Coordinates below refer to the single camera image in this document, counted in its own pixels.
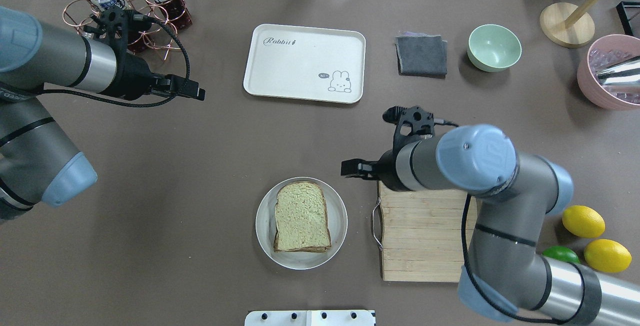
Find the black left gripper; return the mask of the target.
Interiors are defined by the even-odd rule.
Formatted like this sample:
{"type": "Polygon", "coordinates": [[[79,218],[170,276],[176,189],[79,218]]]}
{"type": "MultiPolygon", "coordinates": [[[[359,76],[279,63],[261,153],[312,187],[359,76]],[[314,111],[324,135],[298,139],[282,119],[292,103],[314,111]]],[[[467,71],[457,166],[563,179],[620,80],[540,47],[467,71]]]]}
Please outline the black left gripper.
{"type": "Polygon", "coordinates": [[[100,95],[133,101],[169,89],[169,94],[183,98],[204,101],[206,97],[206,90],[190,78],[153,73],[146,60],[127,51],[118,51],[115,55],[116,75],[105,90],[98,92],[100,95]]]}

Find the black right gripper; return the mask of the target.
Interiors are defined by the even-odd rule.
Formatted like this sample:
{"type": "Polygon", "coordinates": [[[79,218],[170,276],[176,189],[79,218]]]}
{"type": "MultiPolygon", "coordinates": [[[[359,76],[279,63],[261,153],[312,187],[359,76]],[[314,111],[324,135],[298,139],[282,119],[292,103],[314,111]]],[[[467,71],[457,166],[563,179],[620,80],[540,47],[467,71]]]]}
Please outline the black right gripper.
{"type": "Polygon", "coordinates": [[[375,162],[359,158],[349,160],[349,165],[341,165],[341,176],[381,181],[387,189],[395,192],[414,191],[400,180],[392,149],[382,154],[381,158],[375,162]]]}

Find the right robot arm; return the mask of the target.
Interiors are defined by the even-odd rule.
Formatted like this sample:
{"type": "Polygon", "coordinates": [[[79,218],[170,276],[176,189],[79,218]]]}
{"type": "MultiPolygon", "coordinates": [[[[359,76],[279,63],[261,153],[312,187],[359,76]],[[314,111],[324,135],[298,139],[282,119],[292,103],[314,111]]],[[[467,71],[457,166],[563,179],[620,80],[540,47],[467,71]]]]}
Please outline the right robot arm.
{"type": "Polygon", "coordinates": [[[573,181],[560,165],[517,151],[496,126],[396,131],[380,160],[346,160],[340,173],[398,192],[461,190],[481,202],[471,238],[461,231],[458,283],[460,301],[476,313],[558,326],[639,324],[638,286],[537,254],[544,219],[572,200],[573,181]]]}

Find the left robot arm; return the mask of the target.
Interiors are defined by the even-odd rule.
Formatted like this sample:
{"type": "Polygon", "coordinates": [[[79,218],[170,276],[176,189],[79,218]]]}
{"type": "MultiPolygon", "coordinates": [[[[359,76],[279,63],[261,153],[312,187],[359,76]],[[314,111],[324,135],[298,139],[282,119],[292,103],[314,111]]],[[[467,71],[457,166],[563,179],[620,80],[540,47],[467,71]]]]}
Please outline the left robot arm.
{"type": "Polygon", "coordinates": [[[60,206],[91,187],[98,174],[38,97],[66,93],[124,107],[153,94],[158,105],[181,96],[204,100],[189,74],[162,75],[128,52],[128,33],[152,24],[178,40],[162,21],[117,6],[87,26],[87,38],[1,8],[0,216],[13,221],[34,205],[60,206]]]}

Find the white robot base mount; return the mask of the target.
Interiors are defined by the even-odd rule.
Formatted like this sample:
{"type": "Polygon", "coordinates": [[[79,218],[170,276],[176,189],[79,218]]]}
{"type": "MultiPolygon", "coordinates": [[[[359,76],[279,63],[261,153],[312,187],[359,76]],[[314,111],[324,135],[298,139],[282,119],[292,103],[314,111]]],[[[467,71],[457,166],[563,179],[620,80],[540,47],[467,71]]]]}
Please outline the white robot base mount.
{"type": "Polygon", "coordinates": [[[370,310],[285,310],[254,311],[245,317],[245,326],[376,326],[370,310]]]}

